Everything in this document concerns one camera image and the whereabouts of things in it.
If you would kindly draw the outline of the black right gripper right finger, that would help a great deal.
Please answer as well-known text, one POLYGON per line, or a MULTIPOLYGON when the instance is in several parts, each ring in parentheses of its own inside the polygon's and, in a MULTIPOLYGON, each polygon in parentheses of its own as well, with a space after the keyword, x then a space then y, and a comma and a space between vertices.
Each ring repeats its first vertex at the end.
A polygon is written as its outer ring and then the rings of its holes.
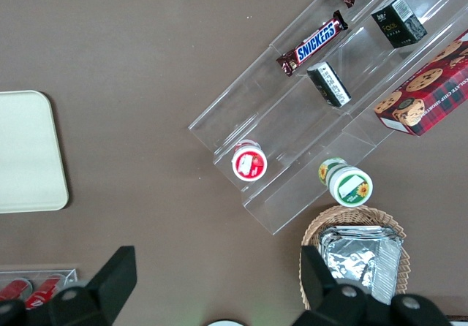
POLYGON ((294 325, 449 325, 420 295, 396 295, 389 305, 351 284, 339 284, 313 246, 301 247, 301 281, 310 309, 294 325))

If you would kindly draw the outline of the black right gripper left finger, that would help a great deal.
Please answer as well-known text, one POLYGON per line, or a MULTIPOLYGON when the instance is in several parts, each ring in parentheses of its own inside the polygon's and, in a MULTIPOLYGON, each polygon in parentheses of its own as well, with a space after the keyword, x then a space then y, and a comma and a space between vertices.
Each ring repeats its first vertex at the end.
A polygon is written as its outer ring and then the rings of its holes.
POLYGON ((2 325, 112 325, 137 284, 134 246, 122 246, 84 287, 68 287, 28 310, 21 300, 1 302, 2 325))

